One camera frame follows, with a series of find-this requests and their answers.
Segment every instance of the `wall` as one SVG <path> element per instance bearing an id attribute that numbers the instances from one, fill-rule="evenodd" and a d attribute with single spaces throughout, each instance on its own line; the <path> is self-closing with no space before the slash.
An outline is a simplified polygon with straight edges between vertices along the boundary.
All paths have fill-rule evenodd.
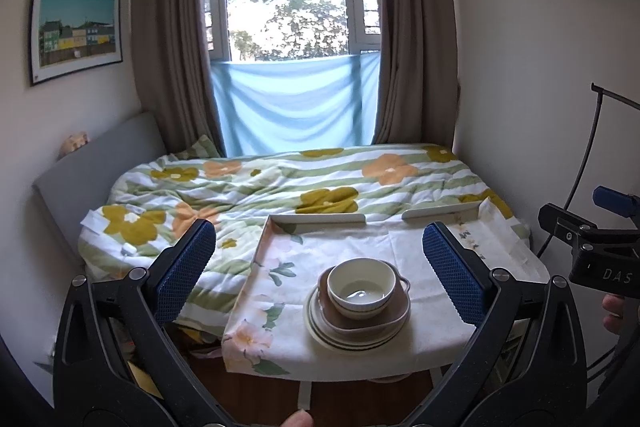
<path id="1" fill-rule="evenodd" d="M 462 99 L 456 150 L 533 227 L 540 206 L 564 204 L 591 129 L 592 82 L 640 100 L 639 0 L 457 0 Z M 624 226 L 594 206 L 599 185 L 640 192 L 640 112 L 605 100 L 589 164 L 570 207 L 601 227 Z M 567 274 L 568 247 L 543 260 Z M 574 287 L 588 360 L 616 341 L 602 294 Z"/>
<path id="2" fill-rule="evenodd" d="M 31 183 L 73 132 L 98 134 L 140 110 L 133 82 L 129 1 L 122 0 L 124 61 L 29 87 L 30 0 L 0 0 L 0 333 L 28 378 L 48 399 L 43 361 L 77 268 L 54 235 Z"/>

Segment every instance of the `human hand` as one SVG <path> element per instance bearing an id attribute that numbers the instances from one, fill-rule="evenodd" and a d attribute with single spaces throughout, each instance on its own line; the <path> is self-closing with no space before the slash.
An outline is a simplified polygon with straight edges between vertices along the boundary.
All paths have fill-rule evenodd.
<path id="1" fill-rule="evenodd" d="M 314 427 L 314 419 L 306 411 L 298 411 L 289 416 L 281 427 Z"/>
<path id="2" fill-rule="evenodd" d="M 622 329 L 622 315 L 625 299 L 619 295 L 605 295 L 602 300 L 602 307 L 610 313 L 604 317 L 602 324 L 607 331 L 616 335 L 620 334 Z"/>

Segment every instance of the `framed picture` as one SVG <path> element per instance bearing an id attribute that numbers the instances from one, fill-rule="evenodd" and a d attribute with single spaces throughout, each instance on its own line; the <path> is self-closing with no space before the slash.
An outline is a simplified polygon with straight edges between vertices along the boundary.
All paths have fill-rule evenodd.
<path id="1" fill-rule="evenodd" d="M 31 0 L 31 86 L 122 62 L 120 0 Z"/>

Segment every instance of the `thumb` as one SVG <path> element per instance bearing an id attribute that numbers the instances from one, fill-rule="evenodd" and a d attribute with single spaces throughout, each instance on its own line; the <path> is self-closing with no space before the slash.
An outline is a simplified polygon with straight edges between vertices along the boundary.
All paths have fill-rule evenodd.
<path id="1" fill-rule="evenodd" d="M 298 411 L 293 413 L 281 427 L 314 427 L 314 419 L 306 411 Z"/>

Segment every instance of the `floral striped comforter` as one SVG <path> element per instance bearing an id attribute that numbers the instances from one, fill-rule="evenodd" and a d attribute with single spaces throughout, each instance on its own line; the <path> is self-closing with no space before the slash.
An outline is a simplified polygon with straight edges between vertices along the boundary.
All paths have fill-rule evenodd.
<path id="1" fill-rule="evenodd" d="M 208 159 L 201 139 L 123 174 L 108 203 L 83 220 L 79 251 L 95 280 L 148 267 L 198 218 L 214 223 L 216 251 L 177 320 L 222 334 L 270 214 L 360 212 L 368 221 L 408 208 L 489 197 L 523 238 L 509 207 L 448 149 L 378 145 Z"/>

